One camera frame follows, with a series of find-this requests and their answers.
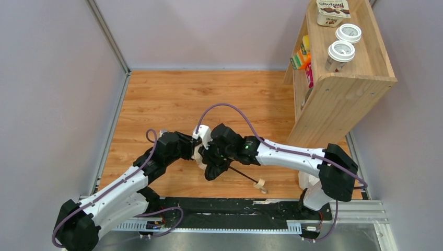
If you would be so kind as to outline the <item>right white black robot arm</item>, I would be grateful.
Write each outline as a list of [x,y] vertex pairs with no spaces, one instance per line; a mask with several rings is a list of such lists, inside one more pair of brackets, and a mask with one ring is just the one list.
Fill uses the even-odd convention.
[[280,166],[318,178],[300,198],[305,208],[318,211],[331,200],[352,199],[358,165],[336,144],[330,143],[324,149],[288,146],[256,136],[242,137],[224,124],[213,130],[206,125],[197,126],[192,137],[201,140],[195,159],[205,169],[207,180],[218,177],[233,161]]

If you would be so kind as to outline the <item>black and beige folding umbrella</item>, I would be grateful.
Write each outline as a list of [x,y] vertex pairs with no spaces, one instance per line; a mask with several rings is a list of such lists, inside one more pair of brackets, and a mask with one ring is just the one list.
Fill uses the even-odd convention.
[[247,174],[239,171],[238,169],[234,168],[230,165],[223,165],[223,166],[207,166],[205,164],[202,163],[202,157],[201,157],[201,146],[203,146],[202,144],[199,145],[198,147],[196,147],[196,152],[194,153],[194,157],[195,157],[195,161],[198,164],[198,167],[200,169],[202,169],[204,171],[204,176],[205,179],[208,181],[214,180],[215,178],[217,178],[218,176],[220,176],[222,173],[230,170],[233,170],[235,173],[249,179],[250,181],[253,182],[253,187],[260,190],[263,194],[268,194],[268,190],[264,187],[265,185],[265,180],[263,180],[262,178],[260,179],[254,179],[250,176],[248,176]]

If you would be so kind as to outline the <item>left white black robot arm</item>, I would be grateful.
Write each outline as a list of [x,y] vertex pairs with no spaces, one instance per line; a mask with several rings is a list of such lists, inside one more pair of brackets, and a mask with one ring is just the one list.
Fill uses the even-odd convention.
[[128,170],[99,192],[60,208],[51,241],[66,250],[93,250],[110,230],[143,214],[148,208],[148,185],[166,172],[176,160],[193,159],[198,147],[208,147],[209,139],[193,134],[164,132],[153,146]]

